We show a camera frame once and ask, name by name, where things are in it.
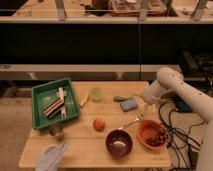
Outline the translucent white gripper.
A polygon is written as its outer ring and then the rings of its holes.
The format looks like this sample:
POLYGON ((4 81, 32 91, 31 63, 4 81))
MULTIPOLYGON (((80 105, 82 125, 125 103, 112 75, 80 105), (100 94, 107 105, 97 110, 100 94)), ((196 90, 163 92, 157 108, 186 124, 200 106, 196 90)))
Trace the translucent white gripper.
POLYGON ((157 80, 142 90, 141 97, 148 104, 155 104, 160 101, 161 96, 166 92, 166 88, 157 80))

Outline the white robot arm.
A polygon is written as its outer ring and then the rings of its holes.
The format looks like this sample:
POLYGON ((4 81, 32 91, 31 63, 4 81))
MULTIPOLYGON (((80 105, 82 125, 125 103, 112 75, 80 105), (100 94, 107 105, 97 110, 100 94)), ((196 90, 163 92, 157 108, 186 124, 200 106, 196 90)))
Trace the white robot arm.
POLYGON ((156 80, 142 90, 141 97, 145 103, 155 104, 170 91, 181 97, 207 123, 196 171, 213 171, 213 98, 187 84, 181 73, 169 67, 157 71, 156 80))

